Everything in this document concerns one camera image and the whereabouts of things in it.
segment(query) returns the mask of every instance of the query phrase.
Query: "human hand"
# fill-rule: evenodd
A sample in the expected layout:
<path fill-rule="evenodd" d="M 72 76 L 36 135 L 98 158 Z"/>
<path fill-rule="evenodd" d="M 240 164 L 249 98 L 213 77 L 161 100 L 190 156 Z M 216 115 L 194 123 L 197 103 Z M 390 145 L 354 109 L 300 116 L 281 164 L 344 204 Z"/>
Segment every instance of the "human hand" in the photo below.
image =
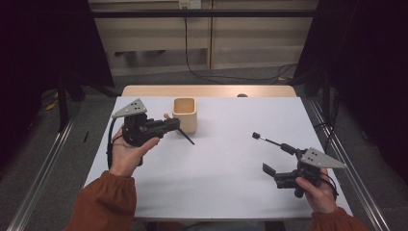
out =
<path fill-rule="evenodd" d="M 147 151 L 152 149 L 160 141 L 159 138 L 152 138 L 140 147 L 135 147 L 127 143 L 122 137 L 122 128 L 117 131 L 112 138 L 113 143 L 113 160 L 109 172 L 123 177 L 131 177 L 140 159 Z"/>
<path fill-rule="evenodd" d="M 320 170 L 320 178 L 329 181 L 327 175 L 327 169 L 322 168 Z M 312 207 L 313 211 L 318 213 L 329 214 L 338 210 L 336 200 L 334 199 L 332 188 L 324 182 L 319 181 L 315 187 L 303 177 L 297 177 L 295 179 L 297 185 L 299 185 L 303 190 L 305 190 L 306 198 Z"/>

